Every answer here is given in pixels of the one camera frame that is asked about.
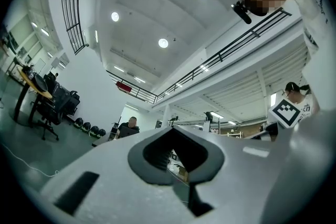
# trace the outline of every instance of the person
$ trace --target person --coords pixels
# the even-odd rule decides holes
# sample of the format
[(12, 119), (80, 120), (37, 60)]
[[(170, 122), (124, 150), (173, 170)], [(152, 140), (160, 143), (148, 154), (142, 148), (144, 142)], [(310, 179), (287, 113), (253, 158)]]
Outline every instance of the person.
[[(264, 16), (272, 8), (280, 7), (286, 0), (242, 0), (242, 4), (257, 16)], [(321, 82), (328, 80), (336, 86), (336, 31), (335, 15), (329, 0), (295, 0), (298, 4), (302, 21), (303, 37), (312, 56), (302, 73), (312, 89), (316, 112), (321, 109), (336, 108), (333, 87), (321, 88)]]
[(309, 89), (309, 85), (299, 87), (294, 82), (288, 82), (286, 85), (286, 97), (302, 112), (302, 115), (298, 122), (314, 113), (313, 96), (311, 94), (304, 95), (300, 92), (300, 90), (307, 91)]
[(124, 127), (127, 127), (129, 129), (133, 129), (133, 130), (137, 130), (139, 131), (139, 127), (136, 125), (137, 121), (136, 121), (136, 117), (130, 117), (130, 119), (128, 120), (128, 122), (124, 122), (124, 123), (121, 123), (117, 129), (117, 135), (115, 136), (115, 139), (118, 139), (119, 138), (119, 134), (120, 134), (120, 129), (124, 126)]

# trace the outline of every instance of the white cable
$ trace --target white cable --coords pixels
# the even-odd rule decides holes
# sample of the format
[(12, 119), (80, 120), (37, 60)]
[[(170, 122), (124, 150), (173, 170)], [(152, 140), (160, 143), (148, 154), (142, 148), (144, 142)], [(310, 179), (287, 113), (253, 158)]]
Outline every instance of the white cable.
[(43, 175), (45, 175), (45, 176), (47, 176), (47, 177), (53, 177), (53, 176), (56, 176), (58, 173), (59, 173), (59, 171), (55, 171), (55, 174), (54, 175), (52, 175), (52, 176), (49, 176), (49, 175), (47, 175), (47, 174), (45, 174), (45, 173), (43, 173), (41, 170), (39, 170), (39, 169), (36, 169), (36, 168), (34, 168), (34, 167), (31, 167), (31, 166), (29, 166), (29, 164), (27, 164), (23, 159), (21, 159), (21, 158), (19, 158), (19, 157), (17, 157), (7, 146), (5, 146), (3, 143), (1, 143), (6, 149), (8, 149), (8, 151), (15, 157), (15, 158), (17, 158), (17, 159), (19, 159), (20, 161), (22, 161), (22, 162), (24, 162), (24, 164), (25, 165), (27, 165), (30, 169), (33, 169), (33, 170), (36, 170), (36, 171), (39, 171), (41, 174), (43, 174)]
[(186, 183), (184, 183), (182, 180), (180, 180), (177, 176), (175, 176), (175, 174), (174, 173), (172, 173), (169, 169), (167, 169), (172, 175), (173, 175), (173, 177), (175, 177), (176, 179), (178, 179), (179, 181), (181, 181), (184, 185), (186, 185), (186, 186), (188, 186), (189, 187), (189, 185), (188, 184), (186, 184)]

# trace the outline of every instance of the power cord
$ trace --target power cord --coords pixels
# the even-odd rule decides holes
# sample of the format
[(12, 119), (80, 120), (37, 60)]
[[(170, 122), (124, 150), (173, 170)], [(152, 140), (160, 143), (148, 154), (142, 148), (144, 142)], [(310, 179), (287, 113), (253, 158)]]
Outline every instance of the power cord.
[(30, 169), (33, 169), (33, 170), (36, 170), (36, 171), (39, 171), (41, 174), (43, 174), (43, 175), (45, 175), (45, 176), (47, 176), (47, 177), (53, 177), (53, 176), (56, 176), (58, 173), (59, 173), (59, 171), (55, 171), (55, 174), (54, 175), (52, 175), (52, 176), (49, 176), (49, 175), (47, 175), (47, 174), (45, 174), (45, 173), (43, 173), (41, 170), (39, 170), (39, 169), (37, 169), (37, 168), (34, 168), (34, 167), (31, 167), (29, 164), (27, 164), (23, 159), (21, 159), (21, 158), (19, 158), (19, 157), (17, 157), (6, 145), (4, 145), (3, 143), (1, 143), (6, 149), (8, 149), (8, 151), (15, 157), (15, 158), (17, 158), (17, 159), (19, 159), (20, 161), (22, 161), (25, 165), (27, 165)]

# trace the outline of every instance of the man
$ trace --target man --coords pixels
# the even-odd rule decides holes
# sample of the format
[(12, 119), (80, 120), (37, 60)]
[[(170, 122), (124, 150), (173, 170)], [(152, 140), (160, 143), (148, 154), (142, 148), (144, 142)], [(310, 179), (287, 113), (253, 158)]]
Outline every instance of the man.
[(136, 117), (130, 117), (130, 119), (128, 120), (128, 122), (124, 122), (124, 123), (121, 123), (117, 129), (117, 135), (115, 136), (115, 139), (118, 139), (119, 138), (119, 134), (120, 134), (120, 129), (124, 126), (124, 127), (127, 127), (129, 129), (133, 129), (133, 130), (137, 130), (139, 131), (139, 127), (137, 127), (137, 121), (136, 121)]
[[(286, 0), (242, 0), (245, 7), (258, 16), (280, 7)], [(334, 11), (328, 0), (295, 0), (300, 9), (304, 25), (304, 40), (309, 53), (314, 55), (302, 73), (309, 82), (314, 95), (323, 109), (336, 108), (333, 87), (320, 87), (326, 80), (336, 86), (333, 72), (336, 69), (332, 57), (336, 55), (336, 34)]]

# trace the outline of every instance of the round ceiling light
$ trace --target round ceiling light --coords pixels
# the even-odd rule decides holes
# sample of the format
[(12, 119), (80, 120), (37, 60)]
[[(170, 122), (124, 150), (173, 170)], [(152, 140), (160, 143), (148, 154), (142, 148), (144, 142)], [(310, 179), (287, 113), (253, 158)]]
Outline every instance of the round ceiling light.
[(164, 39), (164, 38), (161, 38), (161, 39), (159, 40), (159, 46), (160, 46), (161, 48), (166, 48), (166, 47), (168, 47), (168, 41), (167, 41), (166, 39)]
[(119, 14), (116, 13), (116, 12), (113, 12), (113, 13), (111, 14), (111, 18), (112, 18), (112, 20), (113, 20), (114, 22), (117, 22), (117, 21), (119, 21)]

